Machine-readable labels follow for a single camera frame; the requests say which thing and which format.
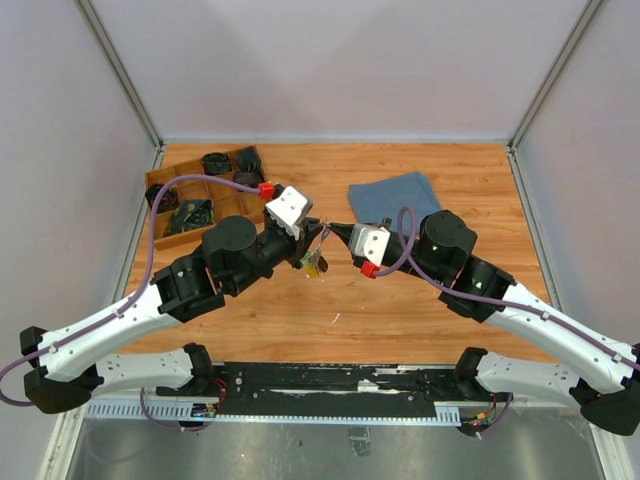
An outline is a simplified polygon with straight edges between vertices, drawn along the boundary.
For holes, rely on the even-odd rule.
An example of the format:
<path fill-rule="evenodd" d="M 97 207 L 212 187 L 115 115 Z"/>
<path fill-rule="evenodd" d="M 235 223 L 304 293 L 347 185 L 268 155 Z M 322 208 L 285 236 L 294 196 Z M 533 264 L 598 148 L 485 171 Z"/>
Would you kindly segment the large keyring with tagged keys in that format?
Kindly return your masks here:
<path fill-rule="evenodd" d="M 323 256 L 322 247 L 331 230 L 326 222 L 323 222 L 321 226 L 322 231 L 318 243 L 301 260 L 303 270 L 308 278 L 318 278 L 329 269 L 328 262 Z"/>

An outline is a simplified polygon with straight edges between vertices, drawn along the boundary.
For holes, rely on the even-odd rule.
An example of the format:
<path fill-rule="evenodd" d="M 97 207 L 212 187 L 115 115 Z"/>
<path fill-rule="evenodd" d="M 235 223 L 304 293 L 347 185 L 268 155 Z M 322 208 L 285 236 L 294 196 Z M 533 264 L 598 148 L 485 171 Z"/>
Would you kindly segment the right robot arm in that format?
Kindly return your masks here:
<path fill-rule="evenodd" d="M 437 288 L 457 315 L 511 332 L 554 358 L 546 364 L 467 348 L 453 375 L 455 392 L 515 394 L 577 409 L 620 436 L 639 426 L 639 348 L 607 337 L 547 304 L 512 275 L 473 255 L 476 233 L 449 210 L 412 219 L 410 232 L 390 224 L 341 224 L 330 230 L 369 278 L 404 272 Z"/>

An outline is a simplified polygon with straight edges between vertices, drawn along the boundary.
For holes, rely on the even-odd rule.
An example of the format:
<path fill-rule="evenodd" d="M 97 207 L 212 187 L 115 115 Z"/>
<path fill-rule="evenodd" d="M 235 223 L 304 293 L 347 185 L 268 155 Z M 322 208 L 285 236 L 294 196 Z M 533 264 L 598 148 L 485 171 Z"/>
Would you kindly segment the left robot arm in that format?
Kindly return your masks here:
<path fill-rule="evenodd" d="M 291 234 L 267 218 L 258 231 L 247 218 L 223 219 L 202 236 L 191 254 L 157 271 L 141 295 L 116 304 L 66 328 L 30 327 L 20 335 L 23 354 L 38 348 L 23 377 L 26 397 L 41 412 L 75 409 L 99 395 L 153 389 L 164 395 L 205 396 L 217 377 L 206 348 L 190 343 L 159 354 L 124 355 L 120 348 L 155 331 L 187 323 L 224 307 L 258 280 L 288 262 L 299 268 L 312 241 L 322 232 L 319 220 L 305 217 Z"/>

